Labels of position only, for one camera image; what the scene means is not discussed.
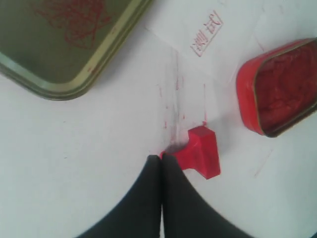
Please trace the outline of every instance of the metal tray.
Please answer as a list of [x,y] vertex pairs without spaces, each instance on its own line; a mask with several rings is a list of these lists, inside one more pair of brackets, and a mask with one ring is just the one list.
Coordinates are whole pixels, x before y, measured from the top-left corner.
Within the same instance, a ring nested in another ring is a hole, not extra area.
[[86,93],[153,0],[0,0],[0,71],[37,95]]

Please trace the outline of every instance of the red ink pad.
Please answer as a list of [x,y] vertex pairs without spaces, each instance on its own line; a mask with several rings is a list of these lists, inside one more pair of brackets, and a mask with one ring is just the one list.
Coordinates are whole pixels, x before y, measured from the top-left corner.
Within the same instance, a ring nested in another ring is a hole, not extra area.
[[317,39],[303,39],[246,62],[237,75],[244,125],[278,136],[317,109]]

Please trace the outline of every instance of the white paper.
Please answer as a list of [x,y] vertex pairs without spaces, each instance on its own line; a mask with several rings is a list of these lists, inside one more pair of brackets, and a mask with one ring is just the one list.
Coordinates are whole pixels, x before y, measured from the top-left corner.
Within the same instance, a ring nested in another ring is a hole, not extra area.
[[262,0],[161,0],[146,27],[227,84],[262,13]]

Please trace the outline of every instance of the white table surface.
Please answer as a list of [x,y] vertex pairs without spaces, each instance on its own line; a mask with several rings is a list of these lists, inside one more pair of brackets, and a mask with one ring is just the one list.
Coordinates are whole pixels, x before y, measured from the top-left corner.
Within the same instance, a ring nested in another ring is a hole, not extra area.
[[[222,174],[185,171],[202,197],[257,238],[312,236],[317,114],[275,139],[248,131],[234,80],[223,86],[193,65],[148,30],[152,17],[78,99],[47,101],[0,77],[0,237],[79,235],[122,199],[149,154],[185,143],[205,119]],[[255,42],[245,58],[261,52]]]

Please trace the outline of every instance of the red stamp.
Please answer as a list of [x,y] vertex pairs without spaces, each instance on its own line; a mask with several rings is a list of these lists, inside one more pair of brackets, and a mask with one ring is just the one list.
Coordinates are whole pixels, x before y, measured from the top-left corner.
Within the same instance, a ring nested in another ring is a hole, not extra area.
[[209,15],[208,22],[206,22],[204,27],[198,31],[194,42],[191,45],[191,48],[199,57],[203,55],[204,51],[222,28],[222,26],[222,20],[216,11],[213,11],[212,14]]
[[84,49],[94,46],[97,31],[112,19],[105,0],[41,0],[31,7],[52,27],[63,29],[66,42]]

